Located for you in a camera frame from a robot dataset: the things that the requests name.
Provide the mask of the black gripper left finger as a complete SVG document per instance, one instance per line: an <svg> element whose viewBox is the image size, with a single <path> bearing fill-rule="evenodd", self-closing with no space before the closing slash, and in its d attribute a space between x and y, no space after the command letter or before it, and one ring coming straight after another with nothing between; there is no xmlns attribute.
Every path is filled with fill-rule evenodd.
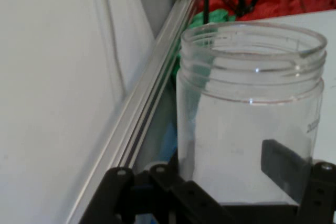
<svg viewBox="0 0 336 224"><path fill-rule="evenodd" d="M193 181L177 173L174 153L167 164L134 174L130 168L106 171L80 223L135 223L151 214L157 223L230 223L230 213Z"/></svg>

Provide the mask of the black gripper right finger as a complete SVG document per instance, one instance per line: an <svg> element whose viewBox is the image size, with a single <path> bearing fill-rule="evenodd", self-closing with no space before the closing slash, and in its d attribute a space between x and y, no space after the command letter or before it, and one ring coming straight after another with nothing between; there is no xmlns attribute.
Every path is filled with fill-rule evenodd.
<svg viewBox="0 0 336 224"><path fill-rule="evenodd" d="M335 165L304 159L276 140L264 140L261 170L298 206L269 206L283 223L333 223Z"/></svg>

